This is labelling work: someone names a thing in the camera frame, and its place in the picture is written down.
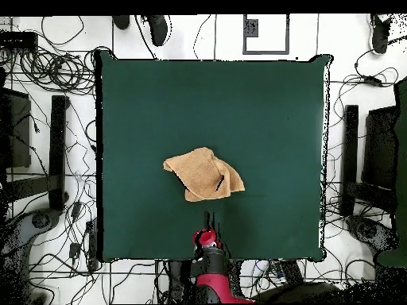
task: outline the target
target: black cable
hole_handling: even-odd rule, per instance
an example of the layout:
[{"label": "black cable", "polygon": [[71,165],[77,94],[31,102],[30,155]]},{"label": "black cable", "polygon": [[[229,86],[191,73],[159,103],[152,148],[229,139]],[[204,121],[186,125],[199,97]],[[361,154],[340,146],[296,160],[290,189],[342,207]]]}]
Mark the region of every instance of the black cable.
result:
[{"label": "black cable", "polygon": [[129,278],[130,273],[132,272],[133,268],[138,267],[138,266],[152,267],[153,265],[154,265],[154,263],[152,263],[152,264],[143,264],[143,263],[134,264],[134,265],[130,268],[130,270],[129,270],[129,272],[127,273],[126,277],[125,277],[123,280],[121,280],[119,283],[117,283],[115,286],[113,286],[113,288],[112,288],[112,297],[111,297],[111,302],[110,302],[110,303],[113,304],[113,302],[114,302],[114,290],[115,290],[115,288],[118,287],[119,285],[123,284],[124,282],[126,282],[126,280]]},{"label": "black cable", "polygon": [[103,300],[104,300],[105,304],[106,304],[106,305],[109,305],[109,303],[108,303],[107,300],[106,300],[105,291],[104,291],[104,288],[103,288],[103,275],[102,275],[101,279],[102,279],[102,283],[101,283],[102,297],[103,297]]},{"label": "black cable", "polygon": [[213,60],[216,60],[216,30],[218,23],[218,14],[215,14],[215,32],[214,32],[214,42],[213,42]]},{"label": "black cable", "polygon": [[177,283],[177,284],[180,285],[181,287],[184,286],[184,284],[183,284],[179,279],[177,279],[174,275],[172,275],[172,274],[169,272],[169,270],[168,270],[168,268],[167,268],[167,261],[162,261],[162,267],[163,267],[163,269],[165,270],[165,273],[167,274],[168,277],[170,277],[175,283]]},{"label": "black cable", "polygon": [[[74,278],[79,275],[73,275],[72,277],[69,276],[54,276],[54,277],[47,277],[47,280],[66,280],[68,278]],[[43,280],[45,277],[30,277],[29,280]]]},{"label": "black cable", "polygon": [[111,305],[111,263],[109,263],[109,305]]},{"label": "black cable", "polygon": [[65,156],[66,156],[66,158],[67,158],[67,165],[68,165],[69,171],[71,171],[71,173],[73,173],[73,172],[72,172],[72,169],[71,169],[71,166],[69,165],[68,153],[71,152],[72,149],[73,149],[76,145],[78,145],[78,146],[80,146],[80,147],[82,147],[82,148],[85,149],[85,153],[84,153],[84,155],[82,156],[82,161],[83,161],[83,162],[85,163],[85,165],[87,166],[87,170],[86,170],[84,173],[82,173],[82,174],[73,174],[73,175],[74,175],[75,177],[77,177],[77,176],[85,176],[85,175],[90,171],[90,169],[91,169],[91,168],[89,167],[89,165],[87,164],[87,162],[85,161],[85,156],[87,155],[88,149],[87,149],[85,146],[83,146],[82,144],[80,144],[78,141],[76,141],[75,144],[73,144],[73,145],[71,145],[71,146],[69,146],[69,147],[67,147],[67,146],[65,145]]},{"label": "black cable", "polygon": [[31,117],[31,118],[33,119],[33,124],[34,124],[35,133],[39,133],[39,132],[40,132],[40,129],[38,129],[38,125],[37,125],[37,123],[35,122],[35,121],[38,120],[38,119],[34,118],[31,114],[26,114],[25,116],[21,117],[21,118],[13,125],[13,129],[14,129],[18,124],[20,124],[22,121],[24,121],[25,119],[27,119],[28,117]]},{"label": "black cable", "polygon": [[[338,98],[335,100],[334,105],[333,105],[334,113],[336,114],[336,116],[339,117],[339,120],[338,120],[335,124],[330,125],[330,126],[328,127],[329,129],[332,128],[332,127],[334,127],[334,126],[336,126],[336,125],[338,125],[340,122],[343,121],[343,112],[344,112],[344,110],[345,110],[345,106],[343,105],[343,101],[342,101],[341,97],[344,96],[344,95],[345,95],[346,93],[348,93],[349,91],[355,89],[359,84],[362,83],[360,77],[358,77],[358,76],[356,76],[356,75],[355,75],[354,77],[350,78],[349,80],[345,81],[345,79],[346,79],[347,77],[349,77],[349,75],[346,76],[346,77],[343,79],[343,84],[342,84],[341,87],[339,88],[339,96],[338,96]],[[355,79],[358,79],[359,82],[358,82],[358,83],[354,83],[353,81],[354,81]],[[348,90],[345,91],[345,92],[341,92],[342,89],[345,87],[345,85],[351,85],[351,86],[353,86],[353,87],[351,87],[350,89],[348,89]],[[336,109],[335,109],[335,108],[336,108],[336,104],[337,104],[338,102],[340,102],[340,104],[341,104],[341,106],[342,106],[342,116],[339,116],[338,113],[336,112]]]},{"label": "black cable", "polygon": [[86,130],[83,127],[82,120],[79,117],[78,111],[76,111],[75,107],[72,104],[71,104],[71,108],[75,111],[76,117],[78,118],[78,121],[80,123],[80,127],[82,128],[83,133],[85,133],[85,135],[86,135]]},{"label": "black cable", "polygon": [[[336,221],[338,221],[338,220],[344,220],[345,218],[346,218],[346,217],[337,218]],[[325,240],[327,240],[328,238],[333,238],[333,237],[335,237],[335,236],[340,235],[340,234],[343,232],[343,230],[344,230],[343,226],[342,226],[342,228],[340,229],[340,231],[339,231],[337,234],[332,235],[332,236],[325,237]]]},{"label": "black cable", "polygon": [[166,39],[167,41],[163,45],[167,44],[167,42],[171,38],[171,35],[172,35],[172,22],[171,22],[171,16],[169,15],[169,37]]},{"label": "black cable", "polygon": [[196,34],[194,46],[193,46],[192,49],[193,49],[193,51],[194,51],[194,54],[195,54],[197,60],[198,60],[199,58],[198,58],[198,56],[196,55],[195,45],[196,45],[196,42],[198,41],[198,36],[200,35],[200,30],[202,29],[202,26],[205,24],[206,21],[209,20],[209,18],[210,18],[211,16],[212,16],[212,14],[209,14],[209,16],[207,17],[207,19],[206,19],[204,22],[202,22],[202,24],[201,24],[201,26],[200,26],[200,29],[198,30],[198,33]]},{"label": "black cable", "polygon": [[318,55],[318,37],[320,35],[320,14],[318,14],[318,18],[316,19],[316,50],[315,55]]},{"label": "black cable", "polygon": [[[58,256],[58,255],[60,254],[60,252],[62,251],[62,249],[63,249],[63,248],[65,247],[65,245],[67,244],[67,241],[68,241],[68,236],[65,238],[65,241],[64,241],[63,245],[60,247],[60,250],[59,250],[56,254],[53,254],[53,256]],[[29,266],[33,266],[33,268],[35,268],[35,267],[37,267],[37,266],[39,266],[39,265],[46,265],[46,264],[48,264],[49,262],[51,262],[51,261],[54,259],[54,257],[53,257],[53,258],[51,258],[50,260],[46,261],[45,263],[41,263],[42,258],[41,258],[40,261],[38,261],[36,264],[29,264]]]},{"label": "black cable", "polygon": [[51,239],[46,240],[46,241],[43,241],[43,242],[38,243],[38,244],[33,244],[33,245],[39,246],[39,245],[43,245],[43,244],[46,243],[46,242],[54,241],[54,240],[56,240],[57,238],[60,238],[60,237],[61,237],[62,235],[64,235],[65,233],[67,233],[67,230],[68,230],[69,228],[70,228],[70,227],[66,227],[66,226],[65,226],[64,231],[63,231],[59,236],[57,236],[57,237],[55,237],[55,238],[51,238]]},{"label": "black cable", "polygon": [[20,57],[20,68],[30,82],[51,92],[89,95],[95,85],[94,72],[78,56],[57,55],[38,47],[38,52]]},{"label": "black cable", "polygon": [[86,292],[84,292],[84,294],[80,297],[80,298],[83,298],[83,296],[86,295],[86,294],[92,289],[92,287],[95,285],[96,280],[97,280],[98,278],[99,278],[99,275],[98,275],[94,280],[92,279],[92,280],[89,280],[88,282],[86,282],[85,285],[82,286],[82,288],[81,288],[80,290],[78,290],[77,293],[74,294],[74,296],[73,296],[72,299],[71,299],[71,302],[68,303],[68,304],[66,304],[66,305],[72,305],[74,302],[76,302],[77,300],[79,300],[79,299],[75,299],[75,297],[76,297],[84,288],[86,288],[90,283],[93,283],[93,284],[91,285],[91,287],[90,287]]},{"label": "black cable", "polygon": [[327,272],[324,272],[323,274],[320,274],[320,276],[318,276],[318,277],[316,277],[316,278],[313,278],[312,280],[309,281],[309,283],[315,282],[316,280],[320,280],[321,278],[323,278],[323,279],[325,279],[325,281],[329,282],[329,280],[327,280],[324,276],[325,276],[326,274],[328,274],[328,273],[331,273],[331,272],[341,272],[341,273],[345,273],[345,272],[340,271],[340,270],[338,270],[338,269],[329,270],[329,271],[327,271]]},{"label": "black cable", "polygon": [[46,196],[47,194],[48,194],[48,192],[46,192],[46,193],[44,193],[44,194],[41,194],[41,195],[38,195],[36,198],[34,198],[34,199],[30,200],[29,202],[27,202],[27,204],[24,206],[24,208],[22,209],[22,211],[21,211],[20,213],[18,213],[17,215],[15,215],[13,218],[11,218],[11,220],[13,220],[13,219],[15,219],[15,218],[18,218],[20,215],[24,214],[25,210],[27,209],[27,207],[29,206],[29,204],[30,204],[32,201],[38,200],[38,199],[42,198],[43,196]]},{"label": "black cable", "polygon": [[370,267],[372,267],[374,270],[376,270],[376,268],[374,267],[374,265],[371,264],[369,261],[363,260],[363,259],[361,259],[361,258],[359,258],[359,259],[357,259],[357,260],[352,260],[351,262],[349,262],[349,263],[345,266],[345,280],[346,280],[346,282],[347,282],[348,285],[351,285],[351,283],[349,282],[349,279],[348,279],[347,270],[349,269],[349,267],[351,266],[351,264],[353,264],[353,263],[355,263],[355,262],[364,262],[364,263],[368,264]]},{"label": "black cable", "polygon": [[83,21],[82,21],[82,18],[78,15],[78,18],[80,19],[80,23],[82,24],[82,27],[79,29],[79,32],[76,33],[73,37],[71,37],[70,39],[68,39],[68,40],[65,41],[65,42],[56,43],[56,42],[53,42],[53,41],[49,40],[49,39],[45,36],[45,31],[44,31],[44,21],[45,21],[45,18],[47,18],[47,17],[42,17],[42,19],[41,19],[41,32],[42,32],[42,37],[43,37],[51,46],[64,45],[64,44],[67,44],[67,43],[71,42],[71,41],[74,40],[78,35],[80,35],[80,34],[83,32],[84,28],[85,28],[85,25],[84,25],[84,23],[83,23]]},{"label": "black cable", "polygon": [[336,256],[331,252],[331,250],[329,250],[327,247],[324,247],[324,249],[325,249],[326,251],[328,251],[328,252],[338,261],[339,266],[340,266],[340,282],[342,283],[342,273],[343,273],[343,266],[342,266],[342,263],[340,262],[339,258],[336,257]]},{"label": "black cable", "polygon": [[86,138],[87,138],[89,141],[93,141],[94,143],[96,142],[96,140],[94,140],[94,139],[92,139],[92,138],[89,137],[89,134],[87,133],[87,128],[89,127],[90,124],[95,123],[95,122],[96,122],[96,119],[94,119],[94,120],[91,121],[91,122],[88,122],[88,124],[86,125],[86,128],[85,128],[85,136],[86,136]]},{"label": "black cable", "polygon": [[158,272],[158,265],[160,264],[160,262],[163,262],[162,260],[155,260],[154,261],[154,274],[155,274],[155,278],[154,278],[154,289],[153,289],[153,295],[151,297],[151,299],[149,300],[151,304],[153,304],[153,300],[154,300],[154,292],[157,292],[157,302],[160,303],[161,302],[161,296],[163,295],[163,292],[160,290],[160,286],[158,284],[158,279],[160,278],[160,276],[162,275],[162,273],[164,272],[164,267],[161,269],[160,272]]},{"label": "black cable", "polygon": [[134,18],[136,19],[136,24],[137,24],[137,27],[138,27],[138,31],[139,31],[139,32],[140,32],[140,34],[141,34],[141,38],[143,39],[143,42],[144,42],[145,46],[146,46],[146,47],[147,47],[147,49],[149,50],[149,53],[150,53],[150,54],[151,54],[151,56],[153,57],[153,60],[156,60],[156,59],[157,59],[157,57],[154,55],[154,53],[151,51],[151,49],[150,49],[149,45],[148,45],[148,44],[147,44],[147,42],[145,41],[144,34],[143,34],[142,30],[141,30],[141,26],[140,26],[140,24],[138,23],[137,16],[136,16],[136,15],[134,15]]},{"label": "black cable", "polygon": [[80,195],[79,198],[81,198],[82,195],[83,195],[83,193],[85,193],[85,194],[87,195],[87,197],[88,197],[89,199],[91,199],[92,202],[95,202],[96,197],[94,197],[93,195],[91,195],[91,185],[90,185],[89,183],[93,183],[93,184],[96,186],[96,182],[90,180],[90,178],[94,178],[94,177],[93,177],[93,176],[88,176],[88,177],[84,180],[82,193],[81,193],[81,195]]},{"label": "black cable", "polygon": [[[74,229],[73,229],[73,223],[71,222],[71,219],[69,218],[68,210],[67,210],[67,212],[65,213],[65,222],[64,222],[65,226],[66,226],[66,223],[67,223],[67,222],[68,222],[67,238],[71,241],[71,243],[78,243],[78,238],[76,237],[75,231],[74,231]],[[73,240],[70,238],[70,236],[69,236],[70,233],[72,233],[72,235],[73,235],[75,241],[73,241]]]},{"label": "black cable", "polygon": [[[49,288],[41,287],[40,284],[41,284],[42,282],[44,282],[45,280],[48,280],[48,279],[69,278],[69,277],[67,277],[67,276],[65,276],[65,277],[51,277],[51,275],[52,275],[53,273],[57,272],[58,269],[59,269],[60,267],[62,267],[62,265],[63,265],[63,264],[61,264],[54,272],[51,272],[47,277],[34,277],[34,278],[30,278],[30,279],[28,280],[28,283],[29,283],[30,285],[32,285],[33,287],[35,287],[35,288],[40,288],[40,289],[44,289],[44,290],[50,291],[50,292],[52,293],[52,299],[51,299],[51,302],[49,303],[49,305],[51,305],[52,301],[54,300],[55,293],[54,293],[51,289],[49,289]],[[42,281],[41,281],[40,283],[38,283],[38,284],[33,284],[31,281],[32,281],[32,280],[35,280],[35,279],[42,279]]]},{"label": "black cable", "polygon": [[[252,284],[251,284],[251,286],[249,286],[249,287],[242,287],[242,288],[251,288],[251,289],[250,289],[250,296],[249,296],[249,298],[252,298],[252,296],[253,296],[253,289],[254,289],[254,288],[256,289],[256,292],[257,292],[258,294],[260,293],[259,290],[258,290],[258,285],[260,284],[260,281],[261,281],[262,279],[266,279],[266,280],[269,282],[269,286],[272,284],[275,288],[278,287],[278,285],[277,285],[276,283],[274,283],[273,280],[271,280],[271,278],[269,277],[269,274],[270,274],[270,273],[274,274],[274,272],[273,272],[273,262],[272,262],[271,260],[268,260],[267,268],[264,269],[264,270],[261,269],[261,268],[259,268],[258,262],[260,262],[260,261],[258,261],[258,260],[254,261],[254,266],[253,266],[253,270],[252,270],[252,274],[251,274],[251,279],[252,279]],[[261,274],[260,274],[259,276],[254,276],[254,270],[255,270],[256,268],[257,268],[258,270],[260,270],[260,272],[261,272]],[[262,288],[262,287],[260,287],[260,290],[263,290],[263,291],[268,290],[268,289],[269,289],[269,286],[268,286],[267,288]]]},{"label": "black cable", "polygon": [[318,268],[315,266],[315,262],[312,262],[312,264],[313,264],[315,270],[320,274],[320,277],[324,278],[329,283],[329,281],[324,277],[325,274],[321,274],[320,270],[318,270]]},{"label": "black cable", "polygon": [[[404,36],[402,36],[402,37],[398,37],[398,38],[396,38],[396,39],[392,39],[392,40],[390,40],[390,41],[387,41],[386,43],[383,43],[382,44],[382,46],[383,45],[392,45],[392,44],[394,44],[394,43],[396,43],[396,42],[399,42],[399,41],[402,41],[402,40],[406,40],[407,39],[407,35],[404,35]],[[366,75],[362,75],[359,71],[358,71],[358,66],[359,66],[359,61],[360,61],[360,59],[362,58],[362,57],[364,57],[366,54],[368,54],[368,53],[370,53],[370,52],[373,52],[374,51],[374,49],[369,49],[367,52],[364,52],[361,56],[359,56],[358,57],[358,59],[356,60],[356,62],[355,62],[355,70],[356,70],[356,72],[358,73],[358,75],[360,76],[360,77],[362,77],[362,78],[375,78],[376,77],[376,75],[373,75],[373,76],[366,76]],[[387,69],[393,69],[393,70],[395,70],[395,72],[397,73],[397,77],[398,77],[398,71],[397,71],[397,69],[396,68],[393,68],[393,67],[390,67],[390,68],[387,68]]]},{"label": "black cable", "polygon": [[62,261],[57,255],[53,254],[53,253],[46,253],[36,264],[34,264],[34,266],[29,270],[29,272],[32,272],[34,270],[34,268],[39,265],[41,263],[41,261],[46,257],[46,256],[51,256],[53,258],[56,258],[60,263],[62,263],[65,267],[69,268],[70,270],[72,270],[73,272],[77,273],[78,275],[81,276],[90,276],[89,272],[80,272],[77,269],[73,268],[71,265],[65,263],[64,261]]},{"label": "black cable", "polygon": [[89,210],[89,213],[90,213],[90,218],[91,218],[91,220],[93,219],[93,217],[92,217],[92,213],[91,213],[91,208],[89,207],[89,205],[87,204],[87,203],[82,203],[82,202],[78,202],[78,203],[80,203],[80,204],[83,204],[85,207],[82,207],[82,209],[81,209],[81,211],[80,211],[80,213],[79,213],[79,216],[78,216],[78,218],[76,219],[76,222],[79,222],[85,215],[86,215],[86,211],[87,210]]}]

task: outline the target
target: black stand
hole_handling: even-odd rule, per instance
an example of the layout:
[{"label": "black stand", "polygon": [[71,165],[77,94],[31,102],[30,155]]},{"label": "black stand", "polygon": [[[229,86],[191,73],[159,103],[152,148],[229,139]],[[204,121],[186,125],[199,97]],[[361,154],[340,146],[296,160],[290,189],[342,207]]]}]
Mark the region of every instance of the black stand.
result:
[{"label": "black stand", "polygon": [[358,154],[358,106],[345,106],[343,129],[343,164],[339,214],[353,215],[355,199],[361,199],[394,214],[397,199],[394,191],[396,141],[392,129],[397,115],[395,106],[373,110],[366,121],[366,151],[362,183],[356,182]]},{"label": "black stand", "polygon": [[[0,201],[11,203],[45,192],[48,192],[49,199],[49,208],[21,214],[7,224],[4,224],[4,216],[1,214],[0,288],[1,300],[8,304],[31,303],[29,286],[31,246],[37,235],[51,230],[58,224],[64,204],[68,200],[68,193],[64,190],[65,121],[68,107],[69,99],[66,96],[52,97],[48,176],[7,183],[4,181],[6,168],[0,168],[2,174],[0,196],[3,198]],[[2,135],[6,133],[3,129],[0,131]]]}]

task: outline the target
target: green tabletop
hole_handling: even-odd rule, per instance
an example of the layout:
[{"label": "green tabletop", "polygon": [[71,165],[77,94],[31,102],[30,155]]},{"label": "green tabletop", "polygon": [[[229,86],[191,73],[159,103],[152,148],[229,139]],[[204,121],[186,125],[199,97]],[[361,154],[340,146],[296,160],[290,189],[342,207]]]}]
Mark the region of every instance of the green tabletop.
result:
[{"label": "green tabletop", "polygon": [[[322,258],[324,71],[309,62],[114,60],[101,53],[103,259],[187,259],[215,212],[241,259]],[[189,203],[165,159],[206,146],[246,190]]]}]

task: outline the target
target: tan cloth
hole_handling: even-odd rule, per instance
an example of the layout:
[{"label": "tan cloth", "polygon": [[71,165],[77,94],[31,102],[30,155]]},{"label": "tan cloth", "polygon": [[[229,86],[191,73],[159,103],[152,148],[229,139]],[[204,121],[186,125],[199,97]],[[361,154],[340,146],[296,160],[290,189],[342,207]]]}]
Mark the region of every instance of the tan cloth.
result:
[{"label": "tan cloth", "polygon": [[239,174],[205,147],[168,158],[164,162],[164,170],[175,172],[180,178],[187,188],[187,201],[221,199],[230,196],[231,192],[245,190]]}]

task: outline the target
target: black frame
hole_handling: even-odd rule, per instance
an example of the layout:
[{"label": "black frame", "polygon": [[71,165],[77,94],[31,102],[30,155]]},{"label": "black frame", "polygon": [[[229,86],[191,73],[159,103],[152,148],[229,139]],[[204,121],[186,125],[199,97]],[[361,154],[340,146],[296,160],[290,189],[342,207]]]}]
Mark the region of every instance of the black frame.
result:
[{"label": "black frame", "polygon": [[258,25],[258,20],[248,19],[247,14],[243,14],[243,55],[288,55],[289,54],[289,14],[286,14],[285,26],[285,50],[280,51],[257,51],[247,50],[246,39],[247,37],[255,37],[250,34],[248,25]]},{"label": "black frame", "polygon": [[[27,144],[29,144],[30,126],[29,112],[31,102],[29,95],[19,91],[2,88],[4,102],[2,102],[2,116],[7,125],[15,125],[13,131]],[[29,167],[31,165],[31,156],[29,147],[22,144],[16,137],[10,139],[10,147],[0,152],[0,161],[7,168]]]}]

